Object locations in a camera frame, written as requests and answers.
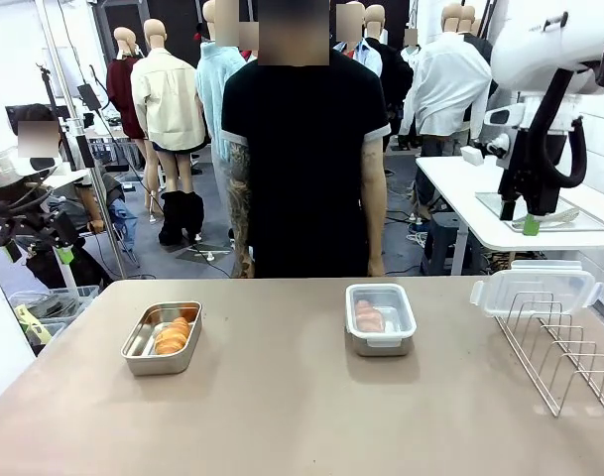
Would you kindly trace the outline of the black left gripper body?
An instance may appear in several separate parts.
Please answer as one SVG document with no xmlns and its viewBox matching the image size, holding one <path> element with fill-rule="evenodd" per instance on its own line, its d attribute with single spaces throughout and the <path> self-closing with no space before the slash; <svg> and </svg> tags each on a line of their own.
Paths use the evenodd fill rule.
<svg viewBox="0 0 604 476">
<path fill-rule="evenodd" d="M 16 208 L 0 202 L 0 247 L 16 236 L 32 236 L 56 248 L 69 247 L 79 238 L 64 212 L 43 212 L 35 200 Z"/>
</svg>

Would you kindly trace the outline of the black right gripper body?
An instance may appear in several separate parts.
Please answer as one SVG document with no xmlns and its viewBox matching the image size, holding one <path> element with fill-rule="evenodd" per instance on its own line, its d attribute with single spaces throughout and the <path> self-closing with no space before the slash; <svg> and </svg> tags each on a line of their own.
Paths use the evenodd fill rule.
<svg viewBox="0 0 604 476">
<path fill-rule="evenodd" d="M 555 212 L 559 191 L 547 183 L 540 170 L 543 157 L 536 158 L 528 150 L 529 133 L 518 131 L 508 165 L 504 168 L 498 193 L 501 196 L 522 196 L 527 212 L 549 215 Z"/>
</svg>

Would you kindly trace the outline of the person's right hand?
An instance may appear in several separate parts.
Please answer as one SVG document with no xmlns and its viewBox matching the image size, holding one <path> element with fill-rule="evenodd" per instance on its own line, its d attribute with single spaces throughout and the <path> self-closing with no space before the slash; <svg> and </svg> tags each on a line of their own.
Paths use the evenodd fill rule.
<svg viewBox="0 0 604 476">
<path fill-rule="evenodd" d="M 236 254 L 232 268 L 232 279 L 253 279 L 255 277 L 254 261 L 249 254 Z"/>
</svg>

